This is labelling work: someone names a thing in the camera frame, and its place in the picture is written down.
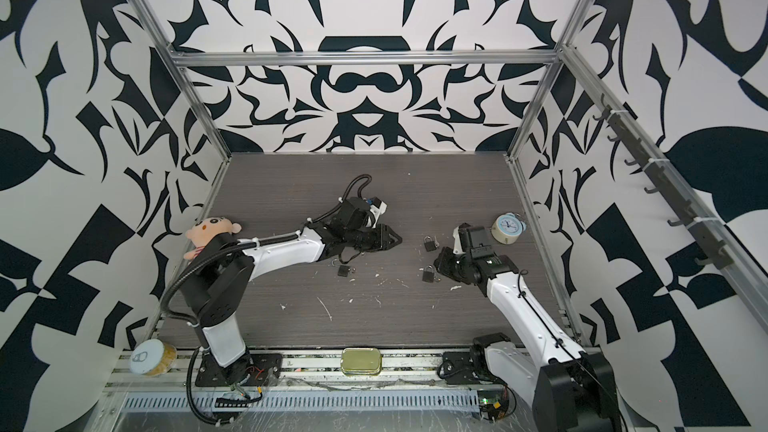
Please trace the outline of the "black padlock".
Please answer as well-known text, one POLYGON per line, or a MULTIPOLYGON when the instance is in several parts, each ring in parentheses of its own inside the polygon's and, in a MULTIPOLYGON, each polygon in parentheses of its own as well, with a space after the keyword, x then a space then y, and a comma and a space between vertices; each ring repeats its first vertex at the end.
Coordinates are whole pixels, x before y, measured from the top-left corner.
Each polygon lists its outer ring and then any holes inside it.
POLYGON ((425 283, 435 283, 440 281, 440 278, 432 265, 423 268, 422 281, 425 283))
POLYGON ((355 272, 354 267, 351 267, 348 264, 341 263, 337 260, 334 260, 331 263, 331 266, 335 268, 336 273, 339 277, 347 278, 347 277, 350 277, 355 272))
POLYGON ((425 236, 423 239, 423 245, 427 252, 434 252, 439 249, 438 241, 432 236, 425 236))

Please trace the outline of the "black padlock front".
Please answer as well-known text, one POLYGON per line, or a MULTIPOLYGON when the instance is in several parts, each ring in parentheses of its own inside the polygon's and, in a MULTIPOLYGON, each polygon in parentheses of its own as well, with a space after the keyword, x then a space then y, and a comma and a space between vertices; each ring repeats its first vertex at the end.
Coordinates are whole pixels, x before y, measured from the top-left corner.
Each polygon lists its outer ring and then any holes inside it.
POLYGON ((341 263, 337 260, 334 260, 331 263, 331 266, 335 268, 336 273, 339 277, 347 278, 347 277, 350 277, 355 272, 354 267, 351 267, 348 264, 341 263))

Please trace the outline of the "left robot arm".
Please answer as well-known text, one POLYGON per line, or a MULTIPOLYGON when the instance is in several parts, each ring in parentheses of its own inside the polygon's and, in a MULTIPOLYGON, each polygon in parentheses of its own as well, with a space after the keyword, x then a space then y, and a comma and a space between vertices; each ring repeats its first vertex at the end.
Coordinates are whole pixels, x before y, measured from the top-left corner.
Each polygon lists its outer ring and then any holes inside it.
POLYGON ((160 299, 161 315, 193 328, 200 343, 193 354, 214 361, 224 384, 239 395, 234 404, 251 405, 262 398, 243 388, 254 380, 258 367, 236 316, 253 280, 329 259, 345 267, 348 262, 342 255, 346 249, 360 256, 401 244, 401 236, 381 221, 386 203, 363 194, 371 181, 369 174, 353 178, 329 211, 306 219, 298 230, 285 234, 240 239, 240 226, 225 217, 207 218, 187 231, 194 247, 184 256, 186 268, 160 299))

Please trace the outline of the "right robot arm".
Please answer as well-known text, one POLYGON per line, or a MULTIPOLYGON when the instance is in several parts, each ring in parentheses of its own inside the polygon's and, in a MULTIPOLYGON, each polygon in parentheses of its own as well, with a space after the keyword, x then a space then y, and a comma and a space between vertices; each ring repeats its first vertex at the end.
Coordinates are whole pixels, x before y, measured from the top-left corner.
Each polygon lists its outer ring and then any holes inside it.
POLYGON ((440 275, 479 288, 504 316, 522 345, 504 335, 474 340, 479 372, 522 399, 540 431, 624 431, 613 367, 587 352, 546 312, 524 273, 498 254, 487 229, 459 225, 454 244, 434 261, 440 275))

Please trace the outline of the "cream blue alarm clock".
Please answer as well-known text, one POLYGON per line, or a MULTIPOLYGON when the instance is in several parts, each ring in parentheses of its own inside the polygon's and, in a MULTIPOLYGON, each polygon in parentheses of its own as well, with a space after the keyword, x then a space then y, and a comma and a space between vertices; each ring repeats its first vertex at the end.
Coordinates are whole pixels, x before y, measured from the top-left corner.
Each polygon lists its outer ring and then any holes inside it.
POLYGON ((491 227, 491 235, 501 244, 512 245, 526 230, 527 224, 519 214, 507 212, 495 219, 491 227))

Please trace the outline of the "gold metal tin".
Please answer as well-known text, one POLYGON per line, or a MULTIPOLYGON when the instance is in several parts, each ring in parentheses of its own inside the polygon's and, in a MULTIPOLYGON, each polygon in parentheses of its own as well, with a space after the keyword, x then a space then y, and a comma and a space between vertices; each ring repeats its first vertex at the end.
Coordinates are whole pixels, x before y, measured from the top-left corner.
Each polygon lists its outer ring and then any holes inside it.
POLYGON ((341 353, 340 370, 346 376, 375 376, 382 366, 382 354, 377 348, 350 347, 341 353))

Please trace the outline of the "small electronics board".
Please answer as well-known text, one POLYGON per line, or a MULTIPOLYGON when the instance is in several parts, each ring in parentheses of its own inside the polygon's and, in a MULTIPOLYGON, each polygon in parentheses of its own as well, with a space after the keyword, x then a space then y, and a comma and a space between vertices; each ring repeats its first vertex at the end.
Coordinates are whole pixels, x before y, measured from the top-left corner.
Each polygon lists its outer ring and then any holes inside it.
POLYGON ((481 390, 479 398, 479 418, 497 422, 513 414, 517 409, 517 398, 507 387, 496 390, 481 390))

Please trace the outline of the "plush doll striped shirt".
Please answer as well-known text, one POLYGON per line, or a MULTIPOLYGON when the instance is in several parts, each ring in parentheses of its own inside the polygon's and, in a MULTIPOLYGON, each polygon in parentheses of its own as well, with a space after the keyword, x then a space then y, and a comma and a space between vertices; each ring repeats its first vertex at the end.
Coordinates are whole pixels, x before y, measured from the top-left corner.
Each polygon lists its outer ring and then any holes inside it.
POLYGON ((193 244, 194 248, 186 252, 183 258, 186 261, 194 260, 208 243, 217 235, 228 233, 238 234, 242 231, 239 223, 232 222, 226 217, 209 217, 195 224, 185 233, 185 237, 193 244))

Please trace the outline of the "white cup with print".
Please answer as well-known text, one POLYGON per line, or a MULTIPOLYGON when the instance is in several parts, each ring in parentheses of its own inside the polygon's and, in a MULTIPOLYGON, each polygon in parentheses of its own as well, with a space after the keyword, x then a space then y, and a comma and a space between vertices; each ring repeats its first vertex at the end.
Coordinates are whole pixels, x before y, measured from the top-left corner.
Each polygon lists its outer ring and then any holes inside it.
POLYGON ((148 377, 167 373, 178 356, 177 349, 159 339, 139 344, 130 356, 130 371, 148 377))

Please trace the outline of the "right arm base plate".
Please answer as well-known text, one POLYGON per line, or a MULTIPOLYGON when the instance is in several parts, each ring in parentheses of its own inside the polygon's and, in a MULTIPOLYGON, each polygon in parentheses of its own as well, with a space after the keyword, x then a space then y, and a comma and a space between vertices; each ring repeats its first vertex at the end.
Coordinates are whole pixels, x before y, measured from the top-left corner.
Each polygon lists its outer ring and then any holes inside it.
POLYGON ((473 351, 444 352, 436 373, 449 385, 503 384, 490 372, 484 356, 473 351))

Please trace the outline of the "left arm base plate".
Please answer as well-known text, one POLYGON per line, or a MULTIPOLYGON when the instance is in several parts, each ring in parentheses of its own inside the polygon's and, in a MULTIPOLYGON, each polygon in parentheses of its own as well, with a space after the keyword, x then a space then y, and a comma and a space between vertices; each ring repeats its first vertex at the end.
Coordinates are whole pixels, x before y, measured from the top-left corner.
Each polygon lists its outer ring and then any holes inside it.
POLYGON ((228 367, 221 367, 211 353, 202 355, 194 376, 197 387, 225 387, 237 383, 264 387, 280 378, 283 356, 279 353, 249 353, 228 367))

